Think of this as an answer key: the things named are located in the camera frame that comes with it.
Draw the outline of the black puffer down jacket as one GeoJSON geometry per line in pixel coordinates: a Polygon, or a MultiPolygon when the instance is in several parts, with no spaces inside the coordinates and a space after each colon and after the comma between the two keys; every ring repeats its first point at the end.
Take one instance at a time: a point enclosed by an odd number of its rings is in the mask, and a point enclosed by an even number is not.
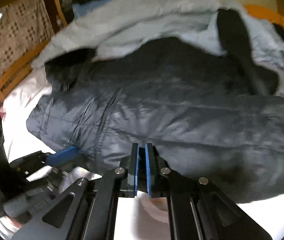
{"type": "Polygon", "coordinates": [[[257,66],[234,10],[218,11],[225,56],[177,37],[96,61],[80,48],[45,63],[52,92],[27,130],[54,151],[76,146],[104,174],[133,143],[152,143],[171,168],[206,177],[237,203],[284,194],[284,98],[276,72],[257,66]]]}

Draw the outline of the pink floral pillow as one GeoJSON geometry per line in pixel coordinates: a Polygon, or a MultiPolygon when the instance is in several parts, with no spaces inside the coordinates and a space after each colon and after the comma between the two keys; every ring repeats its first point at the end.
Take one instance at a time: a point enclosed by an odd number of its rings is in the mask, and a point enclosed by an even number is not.
{"type": "Polygon", "coordinates": [[[5,98],[0,114],[4,118],[7,114],[18,112],[37,104],[43,95],[51,94],[52,87],[47,81],[44,67],[35,68],[32,72],[15,87],[5,98]]]}

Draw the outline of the patterned beige curtain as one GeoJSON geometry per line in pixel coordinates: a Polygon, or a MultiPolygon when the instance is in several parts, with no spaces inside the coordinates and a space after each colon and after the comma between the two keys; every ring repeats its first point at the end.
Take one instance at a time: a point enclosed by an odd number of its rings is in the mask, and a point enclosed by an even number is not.
{"type": "Polygon", "coordinates": [[[22,55],[54,34],[44,0],[19,0],[1,13],[0,77],[22,55]]]}

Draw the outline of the blue pillow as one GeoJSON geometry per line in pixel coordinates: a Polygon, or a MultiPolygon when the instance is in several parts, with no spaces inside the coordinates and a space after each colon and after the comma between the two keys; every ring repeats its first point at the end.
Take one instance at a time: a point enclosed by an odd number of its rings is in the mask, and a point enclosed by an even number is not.
{"type": "Polygon", "coordinates": [[[93,0],[91,2],[87,2],[85,4],[79,4],[79,3],[74,3],[72,5],[73,13],[75,18],[78,18],[80,16],[84,16],[88,12],[93,11],[94,9],[107,4],[112,0],[93,0]]]}

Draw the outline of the light blue grey duvet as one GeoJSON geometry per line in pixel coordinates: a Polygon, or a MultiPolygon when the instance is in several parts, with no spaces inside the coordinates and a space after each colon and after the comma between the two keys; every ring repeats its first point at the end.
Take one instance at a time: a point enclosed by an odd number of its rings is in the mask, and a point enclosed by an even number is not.
{"type": "Polygon", "coordinates": [[[178,37],[207,53],[222,56],[219,9],[240,14],[249,33],[255,63],[284,68],[284,41],[272,24],[250,16],[238,2],[219,0],[111,0],[73,20],[33,60],[32,68],[71,50],[95,48],[101,59],[123,57],[149,40],[178,37]]]}

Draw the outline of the orange pillow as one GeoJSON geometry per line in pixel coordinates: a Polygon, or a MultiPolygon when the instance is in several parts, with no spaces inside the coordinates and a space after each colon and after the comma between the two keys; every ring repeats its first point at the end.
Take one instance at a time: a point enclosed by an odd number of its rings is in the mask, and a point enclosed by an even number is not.
{"type": "Polygon", "coordinates": [[[280,25],[284,29],[284,16],[279,13],[256,4],[247,4],[244,5],[244,8],[252,17],[268,20],[270,23],[280,25]]]}

